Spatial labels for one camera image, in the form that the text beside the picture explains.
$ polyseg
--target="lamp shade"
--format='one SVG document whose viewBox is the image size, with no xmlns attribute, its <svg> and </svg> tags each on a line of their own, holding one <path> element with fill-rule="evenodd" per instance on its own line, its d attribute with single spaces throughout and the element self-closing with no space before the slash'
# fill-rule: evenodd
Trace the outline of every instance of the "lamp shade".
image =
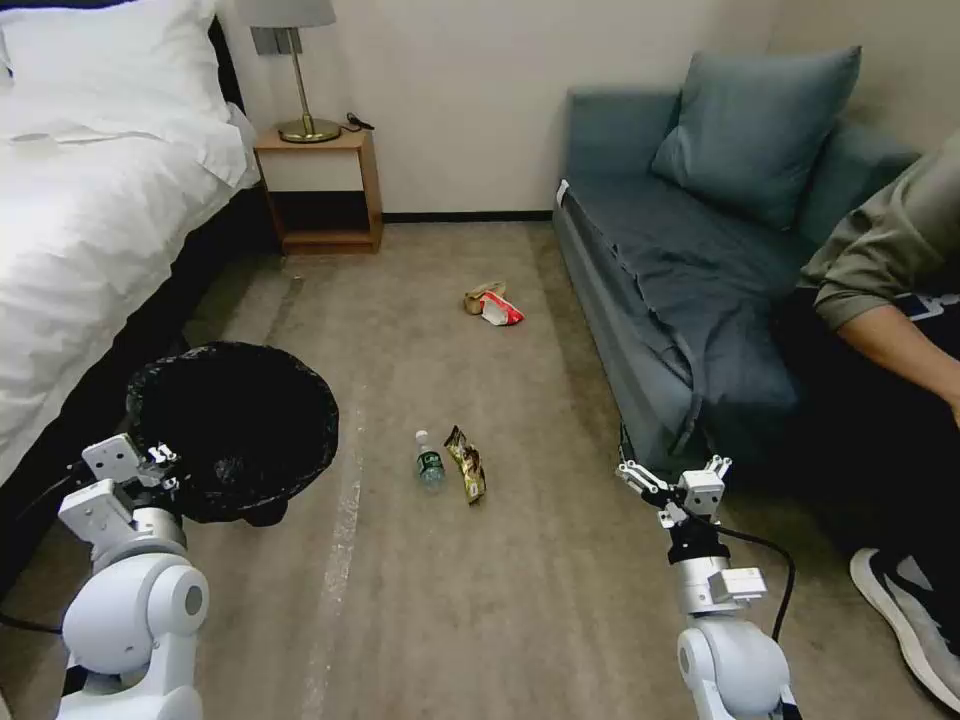
<svg viewBox="0 0 960 720">
<path fill-rule="evenodd" d="M 317 27 L 337 21 L 330 0 L 236 0 L 236 8 L 251 27 Z"/>
</svg>

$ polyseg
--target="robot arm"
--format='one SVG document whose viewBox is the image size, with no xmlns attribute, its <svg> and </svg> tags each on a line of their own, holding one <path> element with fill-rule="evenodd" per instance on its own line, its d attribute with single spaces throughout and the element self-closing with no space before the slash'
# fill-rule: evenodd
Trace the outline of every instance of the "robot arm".
<svg viewBox="0 0 960 720">
<path fill-rule="evenodd" d="M 84 460 L 100 479 L 60 507 L 63 522 L 92 544 L 94 569 L 63 622 L 62 720 L 202 720 L 193 675 L 207 580 L 185 558 L 178 518 L 134 508 L 122 488 L 175 487 L 168 462 L 176 456 L 166 448 L 151 455 L 142 458 L 126 436 L 88 448 Z"/>
<path fill-rule="evenodd" d="M 176 555 L 136 555 L 94 575 L 64 618 L 68 676 L 84 682 L 63 697 L 58 717 L 201 720 L 193 672 L 208 596 L 203 574 Z M 104 694 L 143 668 L 133 687 Z"/>
<path fill-rule="evenodd" d="M 730 466 L 729 458 L 715 456 L 703 470 L 683 473 L 677 485 L 632 461 L 622 463 L 617 475 L 660 511 L 660 524 L 673 541 L 668 558 L 677 569 L 689 625 L 680 635 L 677 659 L 697 716 L 799 720 L 783 650 L 735 616 L 767 588 L 757 568 L 730 568 L 730 551 L 713 524 Z"/>
</svg>

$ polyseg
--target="gray sneaker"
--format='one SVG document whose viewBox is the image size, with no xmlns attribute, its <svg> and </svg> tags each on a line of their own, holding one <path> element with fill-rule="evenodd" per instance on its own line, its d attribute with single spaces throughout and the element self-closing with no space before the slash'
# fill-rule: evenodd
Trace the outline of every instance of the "gray sneaker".
<svg viewBox="0 0 960 720">
<path fill-rule="evenodd" d="M 850 576 L 890 623 L 907 667 L 934 697 L 960 713 L 960 608 L 938 598 L 910 558 L 860 550 L 850 561 Z"/>
</svg>

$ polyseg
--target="floor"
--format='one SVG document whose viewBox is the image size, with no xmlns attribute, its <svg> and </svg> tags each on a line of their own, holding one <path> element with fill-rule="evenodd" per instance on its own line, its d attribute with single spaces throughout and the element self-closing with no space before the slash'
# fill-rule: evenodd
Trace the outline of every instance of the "floor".
<svg viewBox="0 0 960 720">
<path fill-rule="evenodd" d="M 503 278 L 527 314 L 495 328 L 462 293 Z M 374 257 L 240 263 L 193 337 L 269 343 L 320 372 L 341 410 L 334 465 L 269 529 L 189 524 L 210 581 L 197 686 L 207 717 L 694 716 L 674 660 L 683 619 L 653 512 L 613 476 L 618 417 L 546 224 L 406 225 Z M 439 495 L 414 433 L 457 423 L 488 495 L 453 465 Z M 728 525 L 791 548 L 800 570 L 783 646 L 806 717 L 945 717 L 911 680 L 844 558 L 781 492 L 733 492 Z M 736 544 L 773 597 L 776 556 Z M 84 550 L 55 527 L 5 609 L 55 620 Z M 0 630 L 16 718 L 55 712 L 55 638 Z"/>
</svg>

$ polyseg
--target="wall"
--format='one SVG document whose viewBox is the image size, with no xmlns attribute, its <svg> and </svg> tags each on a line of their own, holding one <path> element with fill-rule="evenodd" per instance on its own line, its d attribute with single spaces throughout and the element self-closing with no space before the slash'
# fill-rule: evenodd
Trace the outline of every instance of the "wall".
<svg viewBox="0 0 960 720">
<path fill-rule="evenodd" d="M 221 0 L 248 115 L 299 115 L 290 59 Z M 577 84 L 679 85 L 697 49 L 762 52 L 779 0 L 335 0 L 302 31 L 317 116 L 377 126 L 386 212 L 549 209 Z"/>
<path fill-rule="evenodd" d="M 771 49 L 863 45 L 849 114 L 920 149 L 960 127 L 958 0 L 784 0 Z"/>
</svg>

